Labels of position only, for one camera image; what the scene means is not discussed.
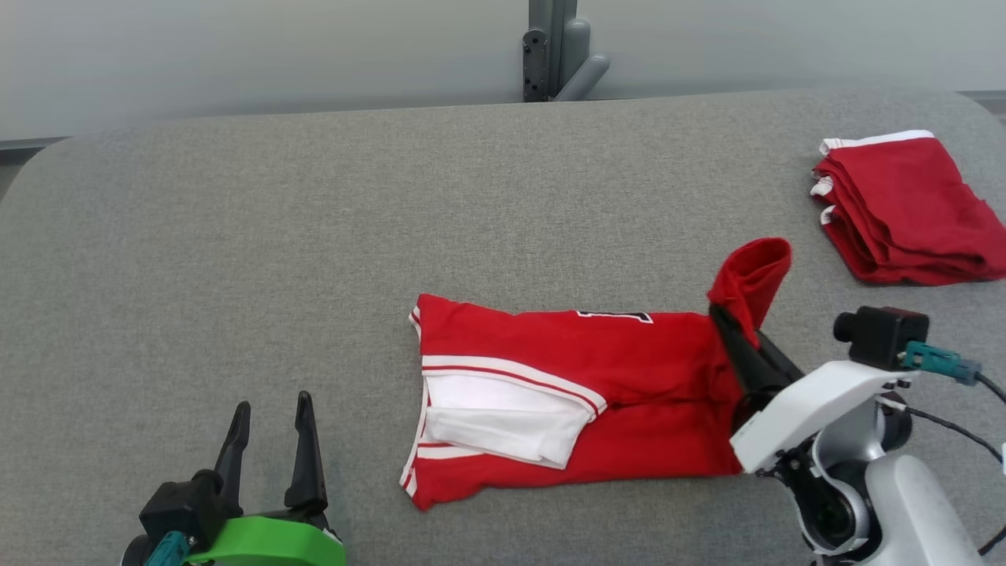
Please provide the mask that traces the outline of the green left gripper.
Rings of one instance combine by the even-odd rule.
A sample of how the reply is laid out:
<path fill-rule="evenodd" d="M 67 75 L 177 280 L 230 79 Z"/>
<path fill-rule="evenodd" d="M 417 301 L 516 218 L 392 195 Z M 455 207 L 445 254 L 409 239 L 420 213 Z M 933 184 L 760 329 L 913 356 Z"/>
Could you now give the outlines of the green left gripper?
<path fill-rule="evenodd" d="M 240 505 L 242 455 L 248 446 L 252 404 L 237 404 L 217 456 L 220 498 Z M 284 511 L 227 520 L 205 550 L 192 551 L 184 565 L 345 565 L 347 552 L 329 526 L 329 504 L 312 395 L 299 391 L 297 450 Z"/>

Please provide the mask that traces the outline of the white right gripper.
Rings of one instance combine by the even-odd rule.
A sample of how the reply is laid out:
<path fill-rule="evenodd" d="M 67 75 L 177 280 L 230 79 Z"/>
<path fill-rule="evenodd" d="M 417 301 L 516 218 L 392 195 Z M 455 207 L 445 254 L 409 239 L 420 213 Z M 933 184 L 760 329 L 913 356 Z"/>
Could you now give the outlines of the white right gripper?
<path fill-rule="evenodd" d="M 739 410 L 759 410 L 730 438 L 747 474 L 772 467 L 777 452 L 797 447 L 873 400 L 885 384 L 919 376 L 917 370 L 883 370 L 852 361 L 827 362 L 805 375 L 762 331 L 752 344 L 725 307 L 711 304 L 709 315 L 743 392 Z"/>

